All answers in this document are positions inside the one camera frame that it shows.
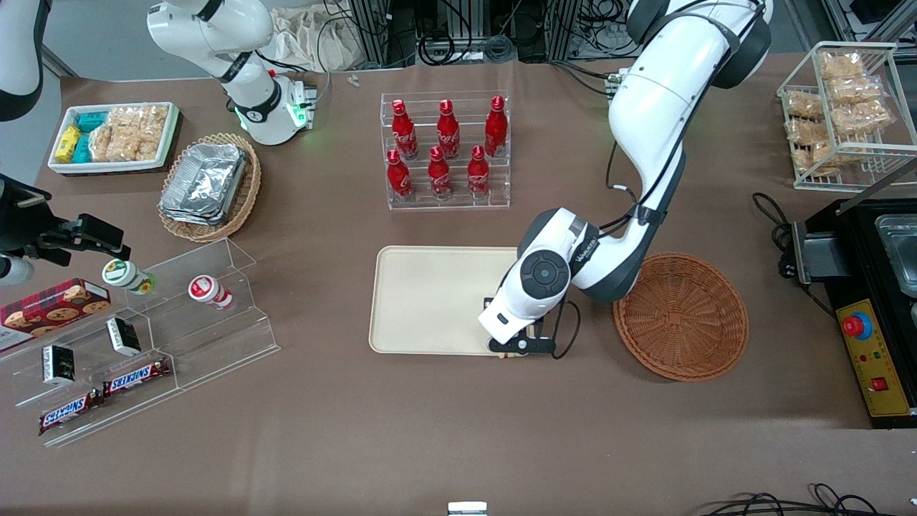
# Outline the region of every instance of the brown woven basket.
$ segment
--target brown woven basket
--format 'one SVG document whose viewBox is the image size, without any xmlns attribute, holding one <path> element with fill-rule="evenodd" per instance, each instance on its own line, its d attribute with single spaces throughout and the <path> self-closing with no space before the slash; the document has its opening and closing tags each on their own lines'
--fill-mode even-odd
<svg viewBox="0 0 917 516">
<path fill-rule="evenodd" d="M 627 349 L 673 380 L 725 375 L 748 343 L 748 314 L 738 292 L 715 267 L 688 254 L 647 258 L 634 289 L 612 312 Z"/>
<path fill-rule="evenodd" d="M 239 180 L 238 183 L 236 198 L 233 199 L 232 206 L 229 208 L 229 216 L 223 225 L 205 226 L 203 224 L 189 224 L 187 222 L 169 219 L 160 213 L 162 224 L 165 225 L 166 230 L 169 230 L 169 233 L 190 241 L 206 243 L 220 240 L 223 237 L 235 233 L 242 227 L 242 224 L 245 223 L 245 219 L 249 217 L 251 209 L 255 206 L 255 197 L 258 196 L 258 188 L 261 186 L 261 165 L 258 163 L 258 156 L 255 154 L 255 150 L 251 148 L 251 144 L 235 134 L 221 132 L 219 134 L 204 136 L 196 143 L 215 143 L 217 145 L 231 143 L 245 150 L 249 155 L 245 163 L 245 168 L 242 170 L 242 179 Z M 175 169 L 178 168 L 178 163 L 182 161 L 188 149 L 191 149 L 191 145 L 186 147 L 185 150 L 182 151 L 182 154 L 172 163 L 172 167 L 169 169 L 169 175 L 166 176 L 165 185 L 162 186 L 163 192 L 169 187 L 169 182 L 175 176 Z"/>
</svg>

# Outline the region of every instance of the acrylic bottle rack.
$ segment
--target acrylic bottle rack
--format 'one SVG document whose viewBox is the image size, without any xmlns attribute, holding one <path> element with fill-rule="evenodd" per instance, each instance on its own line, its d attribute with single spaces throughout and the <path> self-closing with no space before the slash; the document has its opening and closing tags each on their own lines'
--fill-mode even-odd
<svg viewBox="0 0 917 516">
<path fill-rule="evenodd" d="M 500 95 L 506 99 L 504 112 L 509 127 L 506 131 L 506 152 L 501 157 L 486 157 L 490 166 L 490 194 L 483 199 L 474 199 L 468 189 L 468 163 L 471 160 L 471 148 L 484 144 L 484 120 L 491 112 L 491 98 Z M 458 156 L 449 160 L 449 179 L 452 182 L 452 197 L 448 200 L 437 200 L 433 196 L 433 187 L 427 167 L 430 164 L 430 148 L 438 144 L 436 123 L 439 121 L 439 101 L 448 98 L 452 101 L 453 113 L 459 125 L 460 147 Z M 385 171 L 388 163 L 385 153 L 395 148 L 392 135 L 392 101 L 401 99 L 407 113 L 414 121 L 417 133 L 417 157 L 404 160 L 411 174 L 414 187 L 414 200 L 399 202 L 395 199 L 392 187 L 388 183 Z M 389 209 L 494 209 L 510 206 L 510 158 L 512 155 L 511 136 L 513 132 L 512 105 L 505 90 L 471 91 L 471 92 L 427 92 L 383 94 L 380 110 L 381 121 L 381 170 L 385 182 L 385 194 Z"/>
<path fill-rule="evenodd" d="M 35 422 L 93 388 L 160 357 L 172 374 L 116 393 L 105 402 L 44 432 L 46 446 L 61 446 L 173 398 L 242 365 L 280 350 L 268 316 L 256 305 L 245 269 L 255 260 L 234 242 L 206 244 L 146 269 L 156 276 L 154 291 L 138 296 L 109 287 L 113 306 L 82 323 L 13 348 L 0 356 L 0 375 L 12 379 L 14 403 Z M 192 300 L 188 284 L 211 275 L 233 294 L 228 308 L 215 310 Z M 112 349 L 105 323 L 119 317 L 134 326 L 141 354 L 127 357 Z M 76 379 L 65 386 L 42 383 L 41 350 L 55 344 L 73 350 Z"/>
</svg>

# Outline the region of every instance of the coca-cola bottle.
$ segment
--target coca-cola bottle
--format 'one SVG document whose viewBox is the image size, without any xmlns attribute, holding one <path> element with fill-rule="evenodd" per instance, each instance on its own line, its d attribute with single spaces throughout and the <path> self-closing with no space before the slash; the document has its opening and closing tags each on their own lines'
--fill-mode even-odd
<svg viewBox="0 0 917 516">
<path fill-rule="evenodd" d="M 491 112 L 484 121 L 484 150 L 488 156 L 504 156 L 506 154 L 506 130 L 509 121 L 503 108 L 506 100 L 499 95 L 491 99 Z"/>
<path fill-rule="evenodd" d="M 459 121 L 452 114 L 452 101 L 449 99 L 439 102 L 439 121 L 436 123 L 436 132 L 439 134 L 439 146 L 443 148 L 443 155 L 447 160 L 459 155 Z"/>
<path fill-rule="evenodd" d="M 490 172 L 491 167 L 484 161 L 484 148 L 475 145 L 471 148 L 471 161 L 468 163 L 468 189 L 471 191 L 471 198 L 483 199 L 491 192 L 488 184 Z"/>
<path fill-rule="evenodd" d="M 445 201 L 452 197 L 449 163 L 446 163 L 443 150 L 438 145 L 430 148 L 430 166 L 427 173 L 430 174 L 430 185 L 433 186 L 433 197 L 436 197 L 436 200 Z"/>
<path fill-rule="evenodd" d="M 396 149 L 391 149 L 386 158 L 389 162 L 389 185 L 392 186 L 395 200 L 400 203 L 413 201 L 414 188 L 411 186 L 411 175 L 407 170 L 407 165 L 402 163 L 401 155 Z"/>
<path fill-rule="evenodd" d="M 414 121 L 408 116 L 407 108 L 401 99 L 392 101 L 392 112 L 395 114 L 392 120 L 395 145 L 405 160 L 412 160 L 417 157 L 417 132 L 414 130 Z"/>
</svg>

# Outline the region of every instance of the brown table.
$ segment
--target brown table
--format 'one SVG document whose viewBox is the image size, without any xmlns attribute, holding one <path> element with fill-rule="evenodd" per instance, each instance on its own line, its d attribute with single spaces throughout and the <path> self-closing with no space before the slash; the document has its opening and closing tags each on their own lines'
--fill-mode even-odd
<svg viewBox="0 0 917 516">
<path fill-rule="evenodd" d="M 748 307 L 745 357 L 727 376 L 672 383 L 622 346 L 607 305 L 580 293 L 584 325 L 562 361 L 381 355 L 367 344 L 376 253 L 390 244 L 516 245 L 538 212 L 564 206 L 602 223 L 626 209 L 606 191 L 607 106 L 546 65 L 336 76 L 315 129 L 257 147 L 258 203 L 234 240 L 259 260 L 255 298 L 275 353 L 62 449 L 31 415 L 0 405 L 0 504 L 7 514 L 442 514 L 483 499 L 496 516 L 687 514 L 767 490 L 809 500 L 827 482 L 912 510 L 917 434 L 866 430 L 836 323 L 778 277 L 771 224 L 749 198 L 804 219 L 834 196 L 794 191 L 774 92 L 799 55 L 768 58 L 746 84 L 712 91 L 687 137 L 688 166 L 653 252 L 719 267 Z M 622 63 L 597 68 L 614 70 Z M 64 80 L 65 106 L 170 100 L 178 145 L 239 132 L 213 80 Z M 513 205 L 391 213 L 382 193 L 382 92 L 505 88 L 514 101 Z M 629 163 L 616 174 L 633 183 Z M 60 216 L 123 228 L 141 266 L 194 247 L 161 226 L 162 174 L 68 179 L 42 170 Z M 106 258 L 37 264 L 28 288 L 96 277 Z"/>
</svg>

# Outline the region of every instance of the cookie box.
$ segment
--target cookie box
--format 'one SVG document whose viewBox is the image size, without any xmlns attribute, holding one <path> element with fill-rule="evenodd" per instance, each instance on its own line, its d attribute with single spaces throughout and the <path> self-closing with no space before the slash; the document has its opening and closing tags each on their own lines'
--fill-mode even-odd
<svg viewBox="0 0 917 516">
<path fill-rule="evenodd" d="M 73 278 L 0 308 L 0 352 L 111 306 L 108 291 Z"/>
</svg>

